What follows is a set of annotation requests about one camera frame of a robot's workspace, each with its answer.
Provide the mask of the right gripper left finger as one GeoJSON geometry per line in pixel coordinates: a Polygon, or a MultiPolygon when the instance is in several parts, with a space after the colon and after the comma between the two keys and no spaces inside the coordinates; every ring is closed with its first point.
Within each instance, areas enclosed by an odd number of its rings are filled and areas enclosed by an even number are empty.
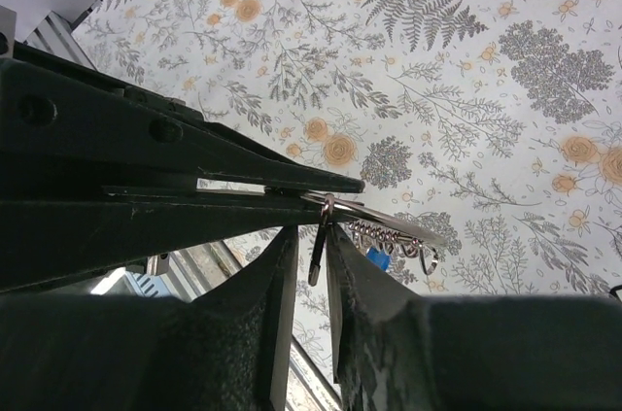
{"type": "Polygon", "coordinates": [[[298,230],[195,300],[32,294],[1,300],[5,410],[281,410],[298,230]]]}

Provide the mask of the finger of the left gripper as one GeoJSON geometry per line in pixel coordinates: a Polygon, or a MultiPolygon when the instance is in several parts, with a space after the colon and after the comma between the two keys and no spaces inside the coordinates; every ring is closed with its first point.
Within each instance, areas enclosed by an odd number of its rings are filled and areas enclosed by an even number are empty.
{"type": "Polygon", "coordinates": [[[296,190],[3,187],[1,289],[23,291],[319,219],[319,204],[296,190]]]}
{"type": "Polygon", "coordinates": [[[360,193],[172,99],[17,43],[1,49],[3,178],[30,187],[191,187],[196,179],[360,193]]]}

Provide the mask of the large metal keyring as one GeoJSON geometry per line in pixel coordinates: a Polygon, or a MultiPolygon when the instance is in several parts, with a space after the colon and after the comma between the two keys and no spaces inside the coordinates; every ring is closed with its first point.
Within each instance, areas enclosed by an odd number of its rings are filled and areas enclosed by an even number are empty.
{"type": "Polygon", "coordinates": [[[439,264],[438,250],[446,246],[446,240],[421,226],[366,208],[363,204],[336,198],[333,194],[308,191],[300,196],[303,200],[320,204],[320,221],[313,246],[307,282],[315,287],[321,271],[322,253],[328,235],[328,227],[336,222],[338,215],[352,219],[348,228],[355,241],[389,255],[399,249],[407,258],[420,260],[422,271],[431,275],[439,264]]]}

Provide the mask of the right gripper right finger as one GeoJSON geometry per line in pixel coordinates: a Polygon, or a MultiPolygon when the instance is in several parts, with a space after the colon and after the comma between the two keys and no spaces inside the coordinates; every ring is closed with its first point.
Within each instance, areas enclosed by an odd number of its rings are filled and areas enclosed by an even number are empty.
{"type": "Polygon", "coordinates": [[[607,296],[426,295],[327,234],[333,374],[346,410],[617,410],[607,296]]]}

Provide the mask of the key with blue tag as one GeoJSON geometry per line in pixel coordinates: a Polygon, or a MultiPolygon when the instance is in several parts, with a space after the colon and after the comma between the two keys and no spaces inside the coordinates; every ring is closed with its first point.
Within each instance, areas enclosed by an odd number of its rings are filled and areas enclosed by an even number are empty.
{"type": "Polygon", "coordinates": [[[374,265],[376,265],[383,271],[387,271],[391,264],[391,256],[385,251],[375,247],[370,247],[366,251],[365,256],[368,260],[370,260],[374,265]]]}

